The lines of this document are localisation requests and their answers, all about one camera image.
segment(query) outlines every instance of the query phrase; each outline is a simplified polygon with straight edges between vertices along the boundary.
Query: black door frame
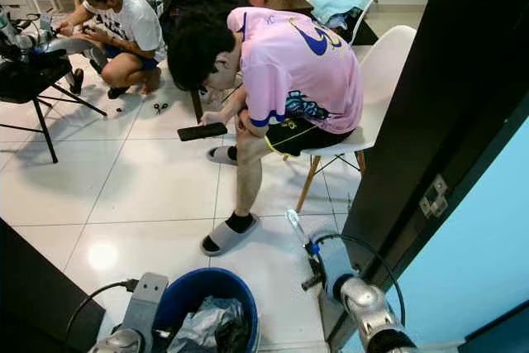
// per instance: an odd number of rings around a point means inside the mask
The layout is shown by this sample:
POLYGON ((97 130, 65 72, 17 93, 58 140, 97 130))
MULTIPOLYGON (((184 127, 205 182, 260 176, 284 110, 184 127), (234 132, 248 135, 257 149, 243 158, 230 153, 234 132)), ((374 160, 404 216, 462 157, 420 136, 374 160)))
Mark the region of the black door frame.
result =
MULTIPOLYGON (((399 276, 529 113, 529 0, 429 0, 344 228, 379 250, 399 276), (491 5, 501 4, 497 13, 491 5), (419 201, 440 174, 448 208, 419 201)), ((351 263, 387 289, 380 263, 358 247, 351 263)), ((352 324, 322 310, 332 351, 352 324)))

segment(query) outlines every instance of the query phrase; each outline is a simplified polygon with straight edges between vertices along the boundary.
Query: white t-shirt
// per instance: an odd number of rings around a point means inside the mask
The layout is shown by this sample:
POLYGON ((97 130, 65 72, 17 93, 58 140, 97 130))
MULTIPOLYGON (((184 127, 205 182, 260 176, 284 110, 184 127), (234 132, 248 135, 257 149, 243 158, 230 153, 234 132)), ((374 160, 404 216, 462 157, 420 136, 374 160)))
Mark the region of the white t-shirt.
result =
POLYGON ((143 51, 156 50, 155 60, 165 59, 165 43, 162 28, 155 11, 146 0, 123 0, 122 9, 98 10, 85 0, 83 6, 93 14, 111 35, 123 41, 134 41, 143 51))

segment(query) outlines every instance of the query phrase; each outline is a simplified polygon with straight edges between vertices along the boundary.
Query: seated man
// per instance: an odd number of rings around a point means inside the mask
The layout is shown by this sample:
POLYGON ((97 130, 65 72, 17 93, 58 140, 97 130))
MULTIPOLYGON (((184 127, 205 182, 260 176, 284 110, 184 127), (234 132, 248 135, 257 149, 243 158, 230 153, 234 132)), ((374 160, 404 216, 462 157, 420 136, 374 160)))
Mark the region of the seated man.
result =
POLYGON ((243 86, 220 112, 202 123, 228 123, 237 115, 236 147, 210 150, 211 161, 237 165, 236 208, 203 240, 206 255, 220 255, 257 223, 250 209, 261 183, 260 159, 343 141, 357 126, 363 103, 359 65, 338 35, 309 17, 240 7, 221 21, 184 16, 168 50, 169 69, 181 88, 243 86))
POLYGON ((160 68, 165 46, 158 18, 146 0, 84 0, 59 25, 59 32, 74 35, 99 45, 112 58, 102 68, 102 79, 111 88, 114 99, 132 84, 143 83, 144 93, 151 93, 160 83, 160 68), (90 27, 74 34, 74 27, 96 17, 104 28, 90 27))

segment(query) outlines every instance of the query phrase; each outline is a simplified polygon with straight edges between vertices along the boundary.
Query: white tile floor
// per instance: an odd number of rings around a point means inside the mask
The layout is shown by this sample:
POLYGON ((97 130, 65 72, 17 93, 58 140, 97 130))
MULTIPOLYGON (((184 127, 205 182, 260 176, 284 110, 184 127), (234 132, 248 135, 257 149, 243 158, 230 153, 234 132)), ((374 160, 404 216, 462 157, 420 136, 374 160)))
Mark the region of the white tile floor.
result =
MULTIPOLYGON (((233 210, 236 169, 210 163, 205 154, 233 136, 179 140, 176 130, 196 121, 189 94, 174 87, 166 67, 156 94, 110 101, 86 61, 74 56, 72 62, 85 70, 82 97, 108 117, 72 103, 44 109, 56 165, 42 135, 0 129, 0 216, 88 293, 146 271, 173 281, 201 267, 232 270, 255 295, 263 351, 326 351, 316 292, 300 287, 311 271, 283 217, 298 200, 308 157, 264 159, 253 208, 261 223, 232 252, 209 260, 199 242, 233 210), (157 115, 154 103, 169 107, 157 115)), ((0 103, 0 119, 38 125, 32 105, 0 103)), ((302 212, 306 229, 337 231, 359 182, 359 173, 339 162, 318 174, 302 212)), ((98 298, 107 309, 103 335, 120 322, 129 297, 109 291, 98 298)))

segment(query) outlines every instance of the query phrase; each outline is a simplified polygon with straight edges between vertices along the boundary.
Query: black shorts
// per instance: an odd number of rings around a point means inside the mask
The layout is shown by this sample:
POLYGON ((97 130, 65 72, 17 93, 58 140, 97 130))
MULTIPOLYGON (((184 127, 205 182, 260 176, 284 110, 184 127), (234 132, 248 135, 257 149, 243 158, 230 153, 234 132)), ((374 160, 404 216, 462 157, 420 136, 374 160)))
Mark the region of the black shorts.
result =
POLYGON ((332 134, 301 117, 296 117, 279 124, 269 125, 265 139, 274 152, 281 155, 299 156, 304 149, 325 148, 339 144, 351 132, 353 131, 345 134, 332 134))

